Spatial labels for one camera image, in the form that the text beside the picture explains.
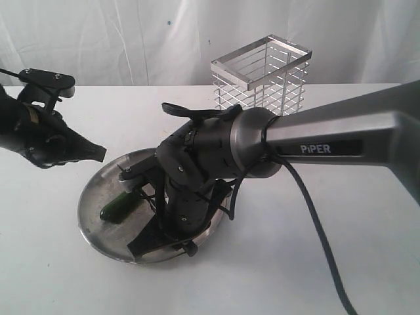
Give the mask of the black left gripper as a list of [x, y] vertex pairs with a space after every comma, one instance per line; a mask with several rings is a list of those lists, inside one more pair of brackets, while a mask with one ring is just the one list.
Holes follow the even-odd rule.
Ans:
[[107, 149], [69, 128], [59, 114], [39, 106], [12, 103], [12, 151], [32, 165], [48, 169], [69, 162], [103, 162]]

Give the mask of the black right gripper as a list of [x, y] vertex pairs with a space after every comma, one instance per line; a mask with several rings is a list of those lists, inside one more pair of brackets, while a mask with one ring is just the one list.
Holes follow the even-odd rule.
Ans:
[[[165, 179], [168, 197], [161, 225], [151, 218], [140, 233], [127, 244], [135, 261], [165, 261], [175, 256], [175, 238], [195, 238], [206, 230], [217, 207], [223, 201], [223, 185], [212, 180], [198, 192], [177, 184], [170, 177]], [[193, 257], [198, 245], [193, 240], [182, 242], [184, 252]]]

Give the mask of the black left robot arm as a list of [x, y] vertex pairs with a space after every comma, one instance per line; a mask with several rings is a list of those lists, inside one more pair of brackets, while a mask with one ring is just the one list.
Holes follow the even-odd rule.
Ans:
[[105, 147], [71, 129], [62, 114], [19, 101], [1, 87], [1, 148], [40, 169], [78, 161], [104, 161]]

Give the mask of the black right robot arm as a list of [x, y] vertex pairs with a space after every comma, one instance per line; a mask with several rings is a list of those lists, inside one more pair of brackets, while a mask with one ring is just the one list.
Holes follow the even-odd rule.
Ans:
[[385, 166], [419, 199], [418, 81], [286, 116], [238, 105], [162, 109], [187, 122], [121, 174], [155, 191], [154, 217], [128, 244], [135, 257], [168, 247], [195, 255], [195, 238], [245, 178], [293, 163]]

